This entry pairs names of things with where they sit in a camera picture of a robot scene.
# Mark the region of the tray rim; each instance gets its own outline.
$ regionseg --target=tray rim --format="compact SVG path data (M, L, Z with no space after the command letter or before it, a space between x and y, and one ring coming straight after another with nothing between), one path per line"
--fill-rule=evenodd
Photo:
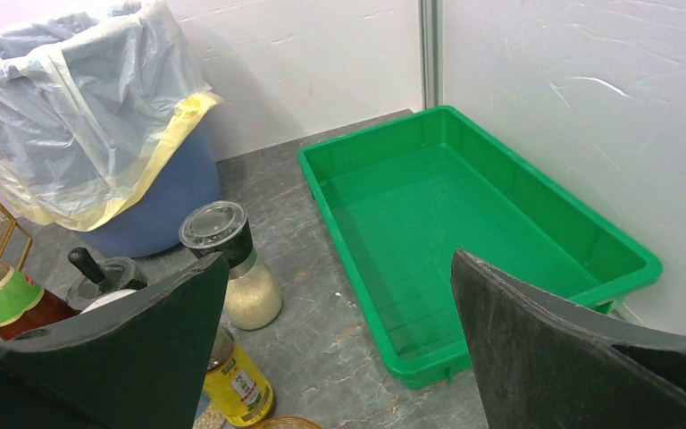
M372 337L374 339L375 345L377 346L382 360L385 364L388 372L395 376L402 382L409 382L411 379L419 377L423 373L430 371L446 369L447 374L444 378L448 380L452 379L453 374L458 371L466 369L465 367L456 368L457 361L462 358L468 357L469 350L466 346L465 341L456 341L448 346L435 349L431 352L425 353L414 359L402 359L399 357L393 348L392 343L389 340L388 332L385 329L384 324L381 321L380 315L372 302L372 297L367 290L364 279L359 273L358 267L356 266L356 261L353 258L346 241L343 238L343 234L340 232L338 224L335 220L335 216L332 214L330 204L328 203L324 193L322 192L322 187L320 182L314 175L312 166L306 159L306 154L319 147L325 147L328 145L335 144L336 142L348 139L356 139L358 136L392 126L393 124L413 121L416 118L424 115L435 114L436 112L448 112L454 115L465 125L469 126L475 132L477 132L481 137L486 139L491 145L502 151L505 155L509 156L512 161L527 170L536 179L539 179L546 187L553 190L560 197L564 198L568 203L572 204L577 210L579 210L584 215L588 216L591 221L596 223L599 227L603 228L604 231L608 232L614 238L619 240L623 245L632 250L636 255L645 261L645 265L641 269L623 275L617 279L610 282L601 283L599 286L586 290L582 293L569 298L570 301L575 304L579 304L584 307L594 307L603 301L612 299L623 299L629 293L636 291L640 288L649 286L655 283L661 276L663 271L663 266L658 257L651 253L647 248L642 246L639 242L634 240L632 237L627 235L626 232L620 230L611 222L609 222L605 217L596 212L594 209L587 206L585 203L576 198L569 191L564 189L561 185L556 183L553 179L549 178L542 171L538 170L530 162L519 156L511 148L507 147L501 143L498 139L490 135L487 131L481 128L479 125L474 123L472 120L467 118L464 114L459 112L453 106L450 105L439 105L432 107L431 109L426 109L415 114L409 114L407 116L397 118L392 121L384 122L372 126L370 128L349 133L335 139L325 140L320 143L313 144L308 147L303 147L298 151L297 157L298 162L301 165L301 171L306 177L306 181L312 192L312 196L317 202L317 206L322 214L322 219L324 220L328 232L332 237L332 242L338 251L341 262L343 263L348 278L351 281L351 285L354 288L354 293L361 306L362 314L364 320L367 322L370 331L372 332ZM430 384L424 383L419 384L419 387Z

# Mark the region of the green plastic tray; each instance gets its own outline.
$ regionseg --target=green plastic tray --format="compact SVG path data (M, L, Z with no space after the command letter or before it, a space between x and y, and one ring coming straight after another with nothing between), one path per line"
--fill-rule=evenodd
M457 248L607 313L659 260L456 109L302 149L312 194L391 374L411 389L471 365Z

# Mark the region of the white wall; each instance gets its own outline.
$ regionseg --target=white wall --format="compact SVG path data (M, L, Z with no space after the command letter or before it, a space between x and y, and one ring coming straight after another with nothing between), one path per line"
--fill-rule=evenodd
M91 0L0 0L0 28ZM170 8L227 103L218 159L422 106L418 3L178 0Z
M445 103L654 251L627 306L686 333L686 0L443 7Z

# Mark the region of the blue trash can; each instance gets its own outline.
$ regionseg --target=blue trash can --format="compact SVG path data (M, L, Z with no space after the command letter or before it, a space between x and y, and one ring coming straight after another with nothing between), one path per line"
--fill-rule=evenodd
M135 205L93 231L75 231L106 257L144 257L180 243L182 221L220 199L220 177L197 125Z

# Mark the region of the black handle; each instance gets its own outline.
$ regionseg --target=black handle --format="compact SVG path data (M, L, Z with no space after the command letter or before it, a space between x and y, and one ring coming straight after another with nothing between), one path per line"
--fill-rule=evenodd
M70 250L67 259L69 259L70 263L75 265L75 268L80 270L80 272L88 277L93 283L99 284L106 280L106 271L96 263L96 260L90 255L90 252L88 252L86 248L74 248Z

